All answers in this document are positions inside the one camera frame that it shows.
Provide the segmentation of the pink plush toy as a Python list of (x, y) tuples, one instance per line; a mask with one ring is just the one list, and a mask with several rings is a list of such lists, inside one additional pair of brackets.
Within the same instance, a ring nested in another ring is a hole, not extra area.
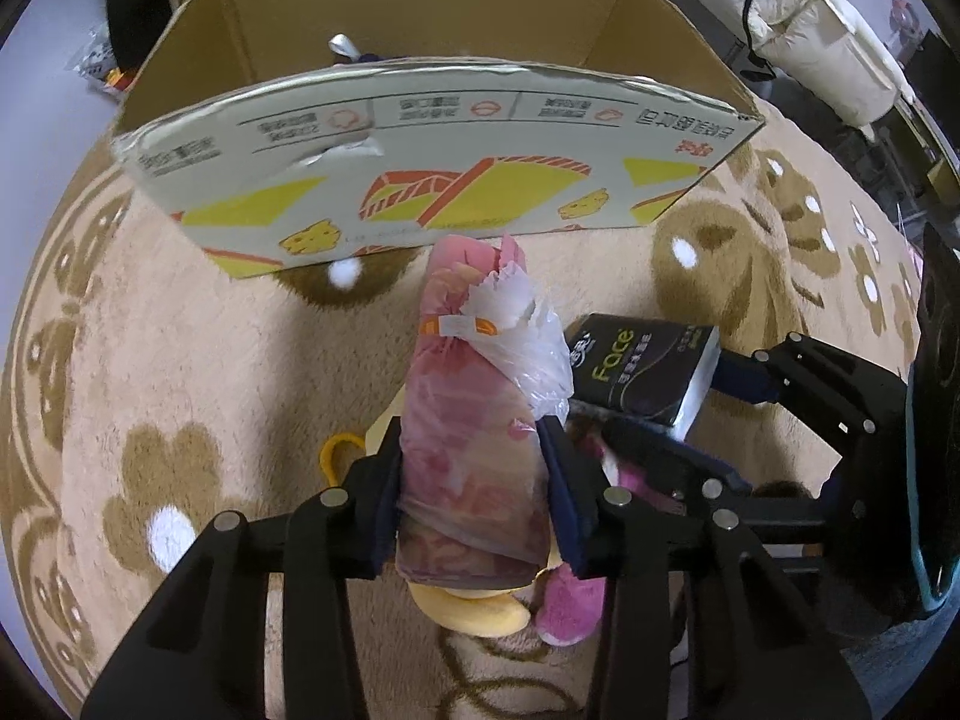
[[(581, 422), (573, 433), (574, 445), (586, 457), (597, 460), (608, 483), (622, 486), (635, 497), (646, 500), (659, 511), (683, 514), (685, 505), (672, 496), (659, 493), (646, 483), (646, 470), (636, 463), (623, 460), (601, 438), (597, 422)], [(558, 551), (551, 553), (544, 593), (534, 617), (534, 628), (545, 644), (552, 647), (571, 647), (597, 631), (604, 611), (605, 580), (581, 580), (573, 574), (566, 562), (560, 561)]]

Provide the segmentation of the beige patterned plush blanket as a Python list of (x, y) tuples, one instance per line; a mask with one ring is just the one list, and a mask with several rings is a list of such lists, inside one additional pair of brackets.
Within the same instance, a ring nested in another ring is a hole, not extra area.
[[(563, 322), (713, 325), (743, 355), (800, 332), (904, 376), (921, 346), (958, 371), (958, 291), (775, 106), (680, 197), (603, 227), (613, 193), (576, 185), (523, 239)], [(409, 369), (428, 252), (391, 249), (236, 280), (105, 146), (53, 213), (2, 379), (2, 528), (55, 697), (76, 715), (200, 530), (292, 511), (320, 452), (390, 415)]]

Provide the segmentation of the yellow plush toy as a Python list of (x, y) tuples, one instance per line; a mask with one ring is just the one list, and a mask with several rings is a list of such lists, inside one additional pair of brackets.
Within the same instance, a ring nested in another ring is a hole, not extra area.
[[(398, 413), (400, 406), (391, 403), (363, 437), (353, 433), (329, 437), (317, 456), (325, 481), (338, 486), (347, 474), (335, 460), (340, 445), (348, 444), (371, 455), (386, 435), (389, 421)], [(500, 639), (517, 634), (530, 624), (530, 611), (517, 598), (516, 590), (446, 590), (412, 582), (409, 590), (420, 611), (448, 631), (480, 639)]]

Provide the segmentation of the pink bagged cloth bundle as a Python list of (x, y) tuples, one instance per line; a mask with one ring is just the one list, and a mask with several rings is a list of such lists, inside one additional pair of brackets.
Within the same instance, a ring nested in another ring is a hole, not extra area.
[(519, 244), (434, 244), (400, 417), (398, 572), (456, 590), (534, 580), (551, 541), (537, 422), (565, 419), (571, 395), (565, 329)]

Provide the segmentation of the open cardboard box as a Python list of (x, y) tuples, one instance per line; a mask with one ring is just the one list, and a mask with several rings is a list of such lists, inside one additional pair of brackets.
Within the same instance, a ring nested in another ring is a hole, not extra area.
[[(382, 62), (344, 64), (347, 34)], [(669, 0), (189, 0), (110, 149), (228, 275), (638, 227), (763, 119)]]

